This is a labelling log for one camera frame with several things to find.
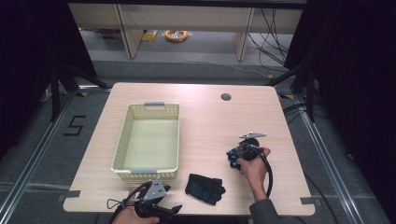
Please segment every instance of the plastic basket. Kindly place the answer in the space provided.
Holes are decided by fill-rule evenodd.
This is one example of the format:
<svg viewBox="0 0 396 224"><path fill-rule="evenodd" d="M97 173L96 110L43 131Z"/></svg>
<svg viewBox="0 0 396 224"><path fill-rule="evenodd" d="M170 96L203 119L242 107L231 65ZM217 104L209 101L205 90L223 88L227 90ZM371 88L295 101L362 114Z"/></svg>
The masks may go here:
<svg viewBox="0 0 396 224"><path fill-rule="evenodd" d="M122 179L174 179L178 168L178 103L129 105L111 170Z"/></svg>

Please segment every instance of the wooden table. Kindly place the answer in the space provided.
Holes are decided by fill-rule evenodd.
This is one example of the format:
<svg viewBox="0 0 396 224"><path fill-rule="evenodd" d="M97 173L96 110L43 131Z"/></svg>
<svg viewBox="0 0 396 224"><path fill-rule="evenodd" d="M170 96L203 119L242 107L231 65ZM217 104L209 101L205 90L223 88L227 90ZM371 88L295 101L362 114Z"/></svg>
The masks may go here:
<svg viewBox="0 0 396 224"><path fill-rule="evenodd" d="M232 99L221 99L223 93ZM122 180L110 170L128 104L178 102L180 104L180 146L177 178L163 181L171 186L160 203L163 207L182 204L182 215L250 215L254 202L246 178L230 168L226 151L237 146L239 135L267 133L258 138L272 149L268 157L274 186L271 199L280 216L310 216L313 204L301 164L290 136L282 108L272 87L117 83L114 85L93 132L91 142L66 198L69 212L113 212L107 199L121 200L129 188L141 182ZM207 205L185 194L189 174L221 178L226 192L215 205Z"/></svg>

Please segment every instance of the metal rail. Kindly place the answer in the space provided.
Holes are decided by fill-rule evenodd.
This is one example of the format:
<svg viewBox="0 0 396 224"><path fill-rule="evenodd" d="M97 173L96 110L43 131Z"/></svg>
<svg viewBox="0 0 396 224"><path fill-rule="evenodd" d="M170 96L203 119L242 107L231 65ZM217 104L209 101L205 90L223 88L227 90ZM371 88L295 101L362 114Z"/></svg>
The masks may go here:
<svg viewBox="0 0 396 224"><path fill-rule="evenodd" d="M76 93L74 91L66 94L61 107L61 111L59 112L56 119L49 124L49 127L47 128L43 137L35 148L35 151L32 153L32 156L24 167L20 177L14 183L12 189L8 193L8 196L3 200L0 207L0 223L6 224L11 218L11 215L14 212L16 206L18 205L22 194L24 193L27 185L35 174L35 170L37 169L47 148L49 147L50 142L64 117L65 110L69 106L70 102L73 100L75 94Z"/></svg>
<svg viewBox="0 0 396 224"><path fill-rule="evenodd" d="M304 102L300 95L296 95L296 100L299 104ZM343 205L346 211L346 216L348 217L350 223L363 224L364 221L362 219L361 213L359 212L358 206L347 189L343 178L338 172L338 169L332 160L332 156L330 155L319 134L317 126L315 123L311 122L306 113L303 113L303 121L305 123L306 129L312 137L312 140L314 141L318 154L323 162L330 180L332 181L332 185L341 201L341 205Z"/></svg>

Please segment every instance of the cable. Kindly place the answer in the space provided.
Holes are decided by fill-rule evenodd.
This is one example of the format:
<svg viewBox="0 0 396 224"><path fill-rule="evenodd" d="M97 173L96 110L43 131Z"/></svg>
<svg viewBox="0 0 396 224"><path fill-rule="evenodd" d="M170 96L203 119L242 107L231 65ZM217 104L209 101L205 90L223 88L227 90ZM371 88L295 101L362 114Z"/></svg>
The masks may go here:
<svg viewBox="0 0 396 224"><path fill-rule="evenodd" d="M317 114L317 113L314 113L314 115L316 115L317 117L319 117L319 118L321 118L321 119L328 119L329 117L327 116L327 117L324 117L324 116L321 116L321 115L319 115L319 114Z"/></svg>
<svg viewBox="0 0 396 224"><path fill-rule="evenodd" d="M304 111L300 111L300 113L298 115L294 116L291 120L288 121L288 124L291 124L295 119L297 119L303 113L304 113Z"/></svg>
<svg viewBox="0 0 396 224"><path fill-rule="evenodd" d="M277 71L277 72L288 72L288 71L278 70L278 69L275 69L275 68L270 68L270 67L265 66L262 63L262 52L265 53L268 57L274 59L275 61L279 60L279 59L276 56L274 56L271 53L269 53L268 51L266 51L265 49L262 49L262 47L260 47L260 45L253 39L253 37L251 35L248 35L248 36L249 36L250 40L253 42L253 44L256 46L256 48L259 50L259 62L262 65L262 67L264 67L264 68L266 68L268 70Z"/></svg>
<svg viewBox="0 0 396 224"><path fill-rule="evenodd" d="M266 195L267 195L267 198L270 198L272 187L274 185L274 177L273 177L272 168L271 168L270 163L268 162L268 160L267 160L267 158L265 156L263 156L256 148L252 147L252 149L253 149L254 152L257 153L257 155L259 155L262 158L262 161L264 162L265 167L267 168L267 172L268 172L268 188L267 188Z"/></svg>
<svg viewBox="0 0 396 224"><path fill-rule="evenodd" d="M300 218L300 217L294 217L294 218L297 219L297 220L299 220L301 223L306 224L306 222L305 222L302 218Z"/></svg>
<svg viewBox="0 0 396 224"><path fill-rule="evenodd" d="M232 65L218 64L218 63L210 63L210 62L197 62L197 61L190 61L190 60L185 60L185 59L179 59L179 58L170 57L169 55L166 55L165 53L163 53L163 50L162 50L160 47L156 46L152 41L149 41L149 43L150 43L155 49L157 49L160 53L162 53L166 58L169 58L169 59L172 59L172 60L179 60L179 61L187 62L187 63L203 63L203 64L208 63L208 64L213 64L213 65L216 65L216 66L230 67L230 68L232 68L232 69L234 69L234 70L241 71L241 72L248 72L248 73L259 74L260 76L262 76L262 77L267 77L267 78L269 79L269 77L268 77L267 75L265 75L265 74L263 74L263 73L260 73L260 72L258 72L258 71L241 69L241 68L234 67L234 66L232 66Z"/></svg>
<svg viewBox="0 0 396 224"><path fill-rule="evenodd" d="M314 102L313 104L314 104L314 105L321 105L320 102ZM288 106L288 107L286 107L286 108L283 109L283 113L285 114L285 113L289 112L289 111L292 110L292 109L298 108L298 107L300 107L300 106L305 106L305 105L306 105L306 103L301 103L301 104L296 104L296 105Z"/></svg>
<svg viewBox="0 0 396 224"><path fill-rule="evenodd" d="M100 216L100 213L98 213L98 214L96 215L95 224L98 223L98 221L99 221L99 216Z"/></svg>
<svg viewBox="0 0 396 224"><path fill-rule="evenodd" d="M143 188L145 188L145 187L147 187L149 185L150 185L150 181L140 185L139 187L134 189L131 193L129 193L128 197L126 197L121 202L117 201L117 200L114 200L114 199L108 199L107 200L107 209L112 209L113 207L115 207L115 206L117 206L119 204L121 204L123 207L130 206L130 205L126 204L126 203L132 198L132 196L134 196L139 190L141 190L141 189L143 189ZM108 204L109 202L115 202L115 204L113 204L112 206L109 206L109 204Z"/></svg>
<svg viewBox="0 0 396 224"><path fill-rule="evenodd" d="M267 24L267 27L268 27L268 34L267 34L267 37L268 37L269 34L271 34L272 38L275 40L275 42L276 42L276 44L277 44L277 48L276 48L275 46L273 46L272 44L270 44L270 43L267 41L267 37L265 37L265 38L264 38L263 36L262 36L262 37L263 37L263 39L264 39L264 43L267 42L270 46L272 46L272 47L274 47L275 49L278 49L278 50L279 50L279 54L280 54L280 56L282 57L282 60L283 60L283 62L282 62L282 65L283 65L284 62L285 62L285 60L286 60L286 56L285 56L284 53L287 52L288 49L287 49L286 47L284 47L282 44L280 44L280 42L279 42L279 40L278 40L278 38L277 38L276 20L275 20L276 10L273 8L273 9L272 9L272 12L273 12L273 16L272 16L271 25L270 25L270 23L268 22L267 18L265 17L265 14L264 14L263 9L262 9L262 16L264 17L265 23Z"/></svg>
<svg viewBox="0 0 396 224"><path fill-rule="evenodd" d="M260 45L253 39L253 37L252 37L250 34L249 34L248 36L250 37L250 40L253 42L253 44L256 46L256 48L260 51L260 53L261 53L261 52L264 53L265 55L267 55L268 57L270 57L271 59L273 59L273 60L276 61L277 63L280 63L280 64L283 65L283 62L282 62L280 59L278 59L275 55L273 55L272 53L268 52L267 50L265 50L265 49L263 48L263 45L265 44L265 40L264 40L264 42L262 43L262 45L260 46Z"/></svg>
<svg viewBox="0 0 396 224"><path fill-rule="evenodd" d="M338 224L338 219L335 216L335 213L332 210L332 207L330 206L329 202L327 201L327 199L324 196L324 194L322 193L322 191L318 188L318 186L314 183L314 181L312 181L312 179L305 172L304 172L304 176L315 187L315 189L318 190L318 193L320 194L320 196L322 197L323 201L326 203L327 207L329 208L330 213L332 214L332 218L334 219L334 223Z"/></svg>

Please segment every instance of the human hand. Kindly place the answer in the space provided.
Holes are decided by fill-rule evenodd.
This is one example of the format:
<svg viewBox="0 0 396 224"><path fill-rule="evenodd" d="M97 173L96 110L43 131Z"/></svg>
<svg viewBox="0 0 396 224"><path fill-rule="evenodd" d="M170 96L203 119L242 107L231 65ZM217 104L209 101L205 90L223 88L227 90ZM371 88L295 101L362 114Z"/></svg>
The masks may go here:
<svg viewBox="0 0 396 224"><path fill-rule="evenodd" d="M267 147L263 147L263 153L267 157L271 150ZM264 179L267 174L267 167L265 166L262 158L257 156L252 161L245 161L242 158L238 159L239 164L242 166L240 173L245 175L250 185L251 191L253 192L254 200L257 202L262 199L266 199L264 189Z"/></svg>
<svg viewBox="0 0 396 224"><path fill-rule="evenodd" d="M142 218L137 215L134 210L134 203L128 203L120 213L116 216L112 224L156 224L160 222L158 217L145 217Z"/></svg>

